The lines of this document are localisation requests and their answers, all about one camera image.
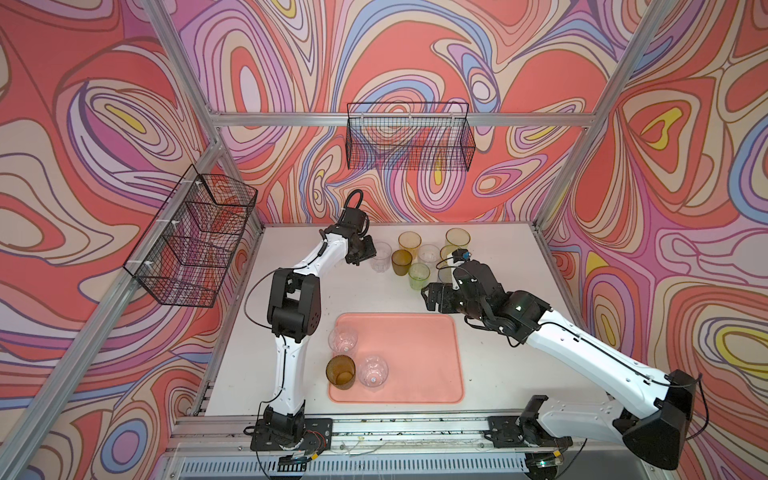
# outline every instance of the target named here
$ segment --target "white table surface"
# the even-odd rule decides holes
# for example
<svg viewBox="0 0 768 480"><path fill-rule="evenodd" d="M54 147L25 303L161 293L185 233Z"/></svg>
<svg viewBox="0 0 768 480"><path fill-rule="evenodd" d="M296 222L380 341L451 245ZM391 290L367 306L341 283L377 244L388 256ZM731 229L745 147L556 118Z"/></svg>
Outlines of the white table surface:
<svg viewBox="0 0 768 480"><path fill-rule="evenodd" d="M445 244L452 225L371 226L374 241L385 241L397 250L400 233L413 230L423 243ZM544 257L525 223L461 225L472 235L472 258L487 263L507 291L527 290L566 317L565 302ZM317 225L268 227L265 230L246 292L265 273L293 266L317 245ZM386 405L334 403L328 398L325 367L331 357L328 335L336 318L347 312L426 312L424 302L408 285L407 276L390 268L376 273L366 263L336 264L320 280L323 316L306 353L307 414L381 412L474 412L523 409L532 395L545 394L571 402L603 402L605 393L594 383L559 360L523 345L512 349L495 333L469 328L463 316L452 315L456 324L464 376L464 399L451 405ZM253 292L248 312L266 324L266 304L271 279ZM437 281L432 274L431 281ZM243 314L235 321L206 415L256 415L259 401L272 397L276 350L275 337L253 325Z"/></svg>

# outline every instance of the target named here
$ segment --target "pink tray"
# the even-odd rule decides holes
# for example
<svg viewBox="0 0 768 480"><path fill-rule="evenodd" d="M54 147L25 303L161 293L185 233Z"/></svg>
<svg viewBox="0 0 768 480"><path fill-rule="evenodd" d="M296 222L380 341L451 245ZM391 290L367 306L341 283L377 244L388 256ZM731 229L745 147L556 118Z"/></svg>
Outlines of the pink tray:
<svg viewBox="0 0 768 480"><path fill-rule="evenodd" d="M349 390L328 385L338 403L459 403L464 398L456 327L448 315L431 313L344 313L337 326L357 330L355 363L376 354L389 365L384 385L355 381Z"/></svg>

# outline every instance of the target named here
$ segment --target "wire basket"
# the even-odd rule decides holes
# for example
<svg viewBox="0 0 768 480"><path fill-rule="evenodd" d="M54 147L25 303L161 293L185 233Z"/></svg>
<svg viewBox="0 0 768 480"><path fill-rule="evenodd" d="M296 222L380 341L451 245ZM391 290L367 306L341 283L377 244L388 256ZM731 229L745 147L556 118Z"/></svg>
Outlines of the wire basket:
<svg viewBox="0 0 768 480"><path fill-rule="evenodd" d="M475 137L462 102L347 104L350 170L469 170Z"/></svg>
<svg viewBox="0 0 768 480"><path fill-rule="evenodd" d="M214 306L257 194L226 175L198 174L131 274L162 305Z"/></svg>

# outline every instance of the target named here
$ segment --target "wall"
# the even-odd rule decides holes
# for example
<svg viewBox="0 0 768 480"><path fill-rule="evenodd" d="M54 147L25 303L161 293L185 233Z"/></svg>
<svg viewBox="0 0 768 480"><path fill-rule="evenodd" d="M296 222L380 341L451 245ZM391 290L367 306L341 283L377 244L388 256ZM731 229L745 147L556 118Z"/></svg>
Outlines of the wall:
<svg viewBox="0 0 768 480"><path fill-rule="evenodd" d="M768 478L767 75L765 2L680 2L546 229L593 333L703 374L683 478Z"/></svg>
<svg viewBox="0 0 768 480"><path fill-rule="evenodd" d="M207 146L140 2L0 2L0 440ZM145 478L253 245L210 310L139 292L25 478Z"/></svg>
<svg viewBox="0 0 768 480"><path fill-rule="evenodd" d="M200 0L169 12L215 111L463 99L476 112L568 113L594 109L645 8L642 0ZM529 221L578 134L478 127L468 173L402 174L350 172L345 133L222 130L260 190L267 223L327 223L355 188L375 221Z"/></svg>

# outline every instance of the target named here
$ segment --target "black wire basket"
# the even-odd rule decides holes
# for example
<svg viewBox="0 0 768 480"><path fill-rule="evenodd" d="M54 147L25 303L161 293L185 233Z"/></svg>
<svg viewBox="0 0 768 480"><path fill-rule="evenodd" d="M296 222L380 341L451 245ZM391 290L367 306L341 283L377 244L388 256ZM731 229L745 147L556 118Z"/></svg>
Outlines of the black wire basket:
<svg viewBox="0 0 768 480"><path fill-rule="evenodd" d="M464 170L475 137L464 102L353 102L346 120L350 170Z"/></svg>
<svg viewBox="0 0 768 480"><path fill-rule="evenodd" d="M211 308L257 194L226 175L198 174L138 269L127 268L133 252L124 267L162 305Z"/></svg>

